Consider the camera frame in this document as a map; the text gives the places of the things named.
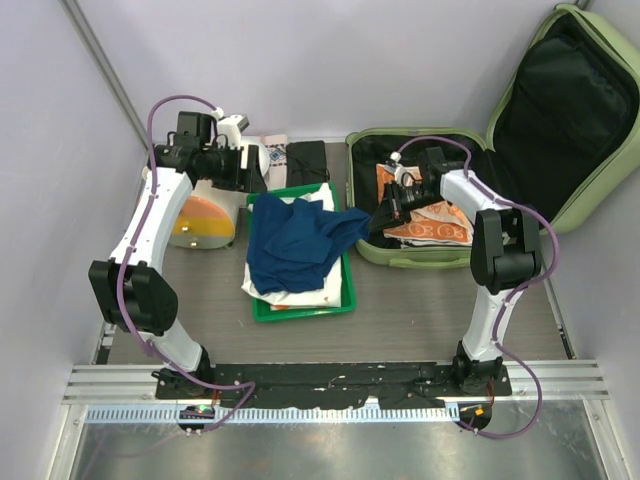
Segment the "cream round drawer cabinet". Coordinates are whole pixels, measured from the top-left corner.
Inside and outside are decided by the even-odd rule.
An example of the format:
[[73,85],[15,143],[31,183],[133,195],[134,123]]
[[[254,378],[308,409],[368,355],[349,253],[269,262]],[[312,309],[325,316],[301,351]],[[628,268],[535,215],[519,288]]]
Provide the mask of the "cream round drawer cabinet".
[[217,189],[209,181],[192,182],[185,173],[159,167],[145,172],[144,190],[131,238],[137,253],[164,253],[168,245],[218,249],[232,243],[246,195]]

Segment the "orange cartoon print towel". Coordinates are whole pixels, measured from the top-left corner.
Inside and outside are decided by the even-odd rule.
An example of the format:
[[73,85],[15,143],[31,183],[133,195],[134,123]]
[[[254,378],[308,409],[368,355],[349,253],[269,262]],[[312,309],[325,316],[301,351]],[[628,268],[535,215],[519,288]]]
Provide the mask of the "orange cartoon print towel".
[[473,225],[458,207],[441,201],[412,211],[409,223],[385,229],[382,234],[399,240],[402,248],[470,246]]

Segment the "blue garment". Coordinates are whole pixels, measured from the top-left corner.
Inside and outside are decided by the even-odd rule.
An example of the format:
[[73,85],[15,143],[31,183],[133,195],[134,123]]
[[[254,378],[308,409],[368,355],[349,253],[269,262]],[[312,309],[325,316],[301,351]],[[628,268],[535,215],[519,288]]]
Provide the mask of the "blue garment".
[[246,262],[260,295],[324,287],[335,262],[369,235],[370,215],[358,208],[331,211],[321,200],[291,203],[264,193],[253,204]]

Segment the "white garment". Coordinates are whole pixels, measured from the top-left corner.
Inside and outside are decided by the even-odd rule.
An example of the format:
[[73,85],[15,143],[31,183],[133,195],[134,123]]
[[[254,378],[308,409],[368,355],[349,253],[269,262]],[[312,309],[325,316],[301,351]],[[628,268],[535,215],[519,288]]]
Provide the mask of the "white garment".
[[[250,210],[253,213],[253,204],[258,195],[251,202]],[[321,200],[323,202],[324,208],[326,210],[332,210],[333,205],[331,204],[331,192],[323,192],[318,191],[313,196],[309,196],[308,201]],[[339,303],[339,297],[332,293],[333,289],[338,290],[340,286],[338,283],[339,274],[340,274],[340,266],[338,265],[339,259],[335,262],[334,266],[330,270],[330,273],[325,278],[324,287],[319,290],[308,291],[303,293],[288,293],[288,292],[275,292],[266,295],[260,295],[256,288],[254,287],[250,275],[248,264],[245,261],[244,268],[244,279],[241,285],[241,289],[250,295],[251,297],[263,297],[266,302],[269,302],[272,305],[324,305],[324,306],[337,306]]]

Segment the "floral orange cloth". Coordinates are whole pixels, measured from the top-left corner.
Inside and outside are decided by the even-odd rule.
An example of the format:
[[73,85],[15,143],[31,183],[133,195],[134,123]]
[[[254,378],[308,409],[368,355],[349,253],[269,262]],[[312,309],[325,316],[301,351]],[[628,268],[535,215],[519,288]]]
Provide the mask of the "floral orange cloth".
[[270,305],[269,306],[270,311],[287,311],[287,310],[292,310],[296,308],[298,307],[290,306],[290,305]]

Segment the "green plastic tray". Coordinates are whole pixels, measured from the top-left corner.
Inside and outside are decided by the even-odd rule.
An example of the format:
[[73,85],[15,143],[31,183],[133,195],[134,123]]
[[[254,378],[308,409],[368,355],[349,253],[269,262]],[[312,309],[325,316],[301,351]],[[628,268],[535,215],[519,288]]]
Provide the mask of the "green plastic tray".
[[[339,205],[336,186],[331,182],[308,184],[302,186],[289,187],[284,189],[272,190],[271,194],[284,199],[287,203],[291,203],[295,198],[305,198],[313,196],[316,192],[331,192],[331,204],[333,211],[341,211]],[[332,293],[339,297],[337,306],[324,305],[284,305],[282,308],[266,302],[263,297],[252,298],[252,314],[256,322],[270,323],[280,322],[293,319],[307,319],[325,315],[337,315],[349,313],[355,310],[357,306],[355,287],[351,273],[349,255],[344,252],[338,262],[340,266],[340,274],[338,290],[333,289]]]

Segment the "green hard-shell suitcase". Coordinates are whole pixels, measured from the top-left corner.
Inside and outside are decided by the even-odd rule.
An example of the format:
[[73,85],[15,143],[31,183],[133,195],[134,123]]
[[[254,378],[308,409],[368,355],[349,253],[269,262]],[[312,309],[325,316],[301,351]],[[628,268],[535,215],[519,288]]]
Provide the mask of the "green hard-shell suitcase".
[[560,4],[539,26],[484,134],[371,128],[346,144],[351,207],[375,211],[376,168],[393,151],[413,167],[437,146],[566,233],[639,165],[639,51],[601,15]]

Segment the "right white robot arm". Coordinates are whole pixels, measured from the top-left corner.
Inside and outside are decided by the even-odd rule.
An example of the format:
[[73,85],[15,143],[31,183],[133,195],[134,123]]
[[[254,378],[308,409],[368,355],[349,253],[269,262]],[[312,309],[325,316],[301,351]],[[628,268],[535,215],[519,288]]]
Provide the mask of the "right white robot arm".
[[500,376],[501,325],[521,296],[517,288],[541,272],[539,221],[511,206],[466,163],[446,160],[439,147],[427,150],[419,178],[401,165],[399,150],[386,165],[393,179],[384,184],[370,232],[407,224],[413,212],[442,200],[458,207],[473,225],[470,267],[478,290],[469,328],[452,360],[450,381],[462,394],[477,394]]

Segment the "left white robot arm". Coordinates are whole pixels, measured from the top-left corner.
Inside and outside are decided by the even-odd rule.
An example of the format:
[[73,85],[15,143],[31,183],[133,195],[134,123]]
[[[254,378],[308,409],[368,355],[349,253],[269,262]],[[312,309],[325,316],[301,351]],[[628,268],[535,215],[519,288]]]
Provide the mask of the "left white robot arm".
[[123,238],[106,260],[92,262],[88,277],[106,322],[129,332],[166,371],[179,374],[190,398],[205,397],[214,383],[206,349],[178,320],[178,297],[162,276],[162,263],[181,209],[197,183],[218,190],[266,189],[265,147],[242,137],[247,116],[181,112],[163,144],[150,145],[145,185]]

